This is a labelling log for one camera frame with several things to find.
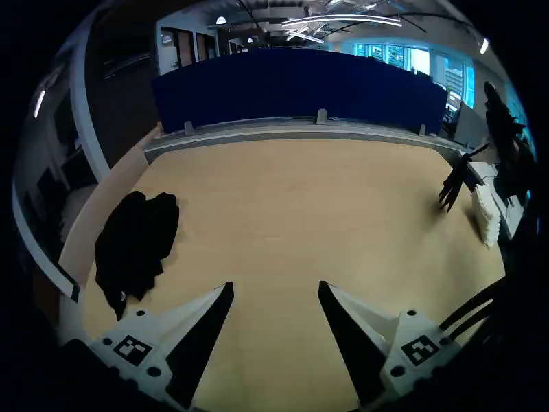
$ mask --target blue partition panel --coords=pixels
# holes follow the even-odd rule
[[[153,81],[167,133],[263,117],[356,119],[426,133],[441,128],[447,93],[428,79],[364,57],[260,49],[182,67]]]

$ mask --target black cloth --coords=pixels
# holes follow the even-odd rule
[[[154,287],[163,272],[161,260],[170,254],[177,232],[179,207],[173,194],[146,200],[132,192],[113,210],[95,242],[95,281],[115,310],[126,308],[126,295],[138,300]]]

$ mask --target light wood tabletop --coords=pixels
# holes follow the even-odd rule
[[[499,279],[450,167],[435,151],[373,141],[272,140],[162,154],[135,190],[175,194],[178,233],[141,302],[155,314],[233,281],[235,300],[196,392],[212,411],[348,411],[357,396],[318,302],[326,280],[398,314],[440,322]],[[83,293],[92,338],[115,325],[95,283]]]

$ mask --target ceiling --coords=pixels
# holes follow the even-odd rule
[[[288,19],[315,16],[322,14],[370,14],[378,16],[401,16],[403,25],[413,25],[421,30],[421,22],[425,16],[409,15],[409,13],[430,13],[448,16],[458,20],[464,19],[458,10],[454,9],[448,0],[209,0],[197,5],[207,16],[211,28],[226,29],[229,32],[239,32],[252,28],[263,31],[258,36],[260,43],[271,45],[293,43],[310,43],[302,38],[286,39],[288,27],[281,23]],[[227,24],[217,26],[216,19],[223,16]],[[291,27],[293,30],[302,29],[302,33],[316,38],[323,38],[334,32],[350,32],[349,24],[368,25],[385,28],[379,23],[340,22],[309,23]]]

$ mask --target office wall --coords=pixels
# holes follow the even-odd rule
[[[194,56],[195,60],[198,62],[198,45],[196,42],[196,34],[202,33],[208,36],[212,36],[215,39],[215,50],[219,56],[219,44],[218,44],[218,31],[217,30],[208,30],[208,22],[206,14],[202,13],[199,9],[191,10],[180,10],[169,16],[164,17],[156,22],[156,52],[159,53],[162,48],[162,38],[161,38],[161,28],[170,27],[173,29],[188,30],[193,32],[193,43],[194,43]],[[161,56],[158,57],[159,62],[159,74],[167,73],[168,71],[173,70],[169,64],[167,64]]]
[[[67,189],[69,188],[61,171],[67,148],[58,140],[54,119],[56,109],[68,91],[69,81],[65,74],[57,84],[48,88],[38,117],[35,119],[30,113],[23,125],[14,170],[15,189],[21,200],[26,193],[30,195],[33,206],[39,214],[42,213],[43,206],[36,184],[48,168],[54,178],[61,181]]]
[[[139,140],[156,126],[158,115],[151,81],[157,76],[154,23],[132,26],[132,31],[111,34],[96,24],[86,49],[86,94],[97,140],[112,168]],[[119,39],[147,38],[150,59],[126,67],[103,79],[102,50]]]

